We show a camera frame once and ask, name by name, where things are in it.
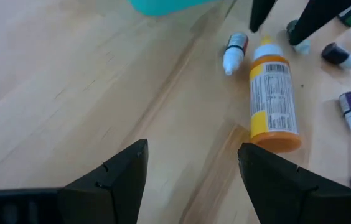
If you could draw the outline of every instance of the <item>orange bottle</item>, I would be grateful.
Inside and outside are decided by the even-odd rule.
[[[273,153],[301,146],[289,62],[265,37],[250,72],[251,142]]]

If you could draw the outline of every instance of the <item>teal container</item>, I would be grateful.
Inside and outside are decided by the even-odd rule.
[[[213,0],[130,0],[134,8],[147,16],[163,16]]]

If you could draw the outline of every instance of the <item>wooden surface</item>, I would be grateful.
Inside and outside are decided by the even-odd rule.
[[[261,33],[291,62],[303,147],[283,157],[342,184],[351,134],[336,103],[351,72],[322,62],[351,29],[334,20],[296,55],[284,28],[305,0],[279,0]],[[139,223],[257,223],[236,150],[248,141],[248,72],[260,34],[251,0],[145,17],[125,0],[0,0],[0,189],[63,186],[139,138],[149,165]],[[249,35],[226,77],[229,35]]]

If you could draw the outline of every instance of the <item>teal object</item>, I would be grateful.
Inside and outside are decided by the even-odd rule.
[[[130,0],[134,8],[147,16],[163,16],[213,0]]]

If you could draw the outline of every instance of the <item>wooden table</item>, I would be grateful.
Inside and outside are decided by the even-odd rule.
[[[351,134],[336,99],[351,72],[322,62],[351,29],[331,21],[296,55],[286,24],[305,0],[279,0],[261,34],[290,59],[303,147],[282,155],[348,184]],[[248,141],[251,0],[145,17],[125,0],[0,1],[0,189],[63,186],[139,138],[149,167],[139,223],[257,223],[236,150]],[[226,77],[229,35],[247,57]]]

